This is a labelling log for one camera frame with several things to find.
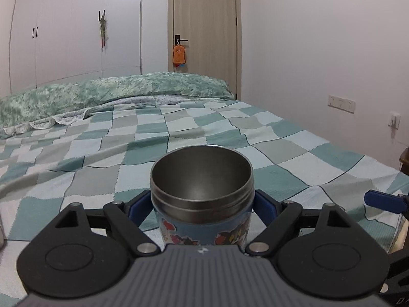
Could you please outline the beige wooden door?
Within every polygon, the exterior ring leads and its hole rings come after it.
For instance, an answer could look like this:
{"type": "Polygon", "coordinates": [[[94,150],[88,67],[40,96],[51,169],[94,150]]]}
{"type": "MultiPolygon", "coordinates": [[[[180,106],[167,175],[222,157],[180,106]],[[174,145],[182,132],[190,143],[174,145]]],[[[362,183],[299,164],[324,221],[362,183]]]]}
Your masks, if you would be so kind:
{"type": "Polygon", "coordinates": [[[168,70],[196,73],[227,82],[241,98],[241,0],[168,0],[168,70]],[[186,63],[173,64],[175,35],[186,63]]]}

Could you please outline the green plant hanging ornament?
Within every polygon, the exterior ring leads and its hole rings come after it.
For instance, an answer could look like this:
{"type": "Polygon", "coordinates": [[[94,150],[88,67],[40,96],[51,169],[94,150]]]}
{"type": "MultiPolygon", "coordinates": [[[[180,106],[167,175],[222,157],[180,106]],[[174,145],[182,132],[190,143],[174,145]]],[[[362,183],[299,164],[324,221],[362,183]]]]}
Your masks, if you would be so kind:
{"type": "Polygon", "coordinates": [[[107,20],[106,20],[106,13],[105,10],[100,10],[98,13],[98,23],[99,23],[99,30],[100,30],[100,47],[103,50],[105,47],[106,41],[106,27],[107,27],[107,20]]]}

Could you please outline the green floral duvet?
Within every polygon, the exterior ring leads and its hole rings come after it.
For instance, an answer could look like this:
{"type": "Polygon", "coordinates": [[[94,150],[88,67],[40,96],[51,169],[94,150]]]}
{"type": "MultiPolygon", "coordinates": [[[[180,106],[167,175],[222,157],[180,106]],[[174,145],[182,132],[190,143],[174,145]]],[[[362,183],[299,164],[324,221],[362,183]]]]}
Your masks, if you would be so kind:
{"type": "Polygon", "coordinates": [[[224,80],[194,73],[155,72],[46,85],[1,99],[1,134],[50,128],[65,117],[83,116],[89,109],[104,104],[134,97],[147,101],[156,96],[223,100],[234,97],[224,80]]]}

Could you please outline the tall stainless steel tumbler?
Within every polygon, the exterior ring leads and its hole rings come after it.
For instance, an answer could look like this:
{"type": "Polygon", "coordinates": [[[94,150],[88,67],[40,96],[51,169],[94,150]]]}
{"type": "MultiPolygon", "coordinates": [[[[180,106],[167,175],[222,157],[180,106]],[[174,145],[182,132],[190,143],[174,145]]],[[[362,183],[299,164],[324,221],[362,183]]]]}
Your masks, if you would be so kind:
{"type": "Polygon", "coordinates": [[[3,249],[6,245],[6,216],[1,214],[0,216],[0,249],[3,249]]]}

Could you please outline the white built-in wardrobe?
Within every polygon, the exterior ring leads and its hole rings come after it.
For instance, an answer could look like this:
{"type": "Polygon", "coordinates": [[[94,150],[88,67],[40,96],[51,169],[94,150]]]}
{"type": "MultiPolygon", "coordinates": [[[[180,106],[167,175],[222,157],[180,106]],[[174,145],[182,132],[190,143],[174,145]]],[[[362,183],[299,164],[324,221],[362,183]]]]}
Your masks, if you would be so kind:
{"type": "Polygon", "coordinates": [[[1,0],[1,95],[141,73],[141,0],[1,0]],[[98,13],[105,10],[105,47],[98,13]]]}

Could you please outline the blue cartoon sticker cup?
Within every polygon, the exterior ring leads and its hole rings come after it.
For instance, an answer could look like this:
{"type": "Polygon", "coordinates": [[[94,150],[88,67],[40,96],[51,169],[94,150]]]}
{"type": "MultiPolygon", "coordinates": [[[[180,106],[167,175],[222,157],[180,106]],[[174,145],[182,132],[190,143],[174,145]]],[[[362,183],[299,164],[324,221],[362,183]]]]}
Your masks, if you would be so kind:
{"type": "Polygon", "coordinates": [[[255,185],[241,153],[213,145],[173,150],[153,165],[150,193],[165,244],[244,246],[255,185]]]}

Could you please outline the white wall plug adapter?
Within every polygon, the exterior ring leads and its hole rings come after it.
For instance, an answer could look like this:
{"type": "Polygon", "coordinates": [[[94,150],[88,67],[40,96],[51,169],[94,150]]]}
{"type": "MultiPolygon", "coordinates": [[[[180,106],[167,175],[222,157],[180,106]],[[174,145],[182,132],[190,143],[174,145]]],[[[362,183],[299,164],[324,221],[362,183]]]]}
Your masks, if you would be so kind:
{"type": "Polygon", "coordinates": [[[398,130],[400,126],[401,115],[397,112],[391,111],[388,121],[388,126],[394,130],[398,130]]]}

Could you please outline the white wall socket panel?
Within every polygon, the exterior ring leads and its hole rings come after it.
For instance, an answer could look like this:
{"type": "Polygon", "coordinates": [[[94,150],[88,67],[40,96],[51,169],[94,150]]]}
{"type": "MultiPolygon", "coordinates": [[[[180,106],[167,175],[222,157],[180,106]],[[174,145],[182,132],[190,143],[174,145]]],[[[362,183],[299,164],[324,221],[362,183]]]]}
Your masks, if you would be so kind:
{"type": "Polygon", "coordinates": [[[337,96],[329,96],[328,106],[353,114],[356,109],[356,102],[337,96]]]}

